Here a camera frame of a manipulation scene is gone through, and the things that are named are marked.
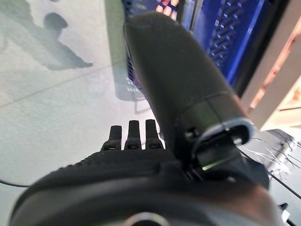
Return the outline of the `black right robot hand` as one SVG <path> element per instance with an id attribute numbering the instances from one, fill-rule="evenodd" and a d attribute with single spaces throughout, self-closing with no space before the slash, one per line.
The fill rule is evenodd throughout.
<path id="1" fill-rule="evenodd" d="M 112 126 L 100 151 L 20 196 L 12 226 L 281 226 L 265 167 L 239 146 L 253 126 L 192 35 L 157 12 L 125 21 L 127 51 L 155 115 Z"/>

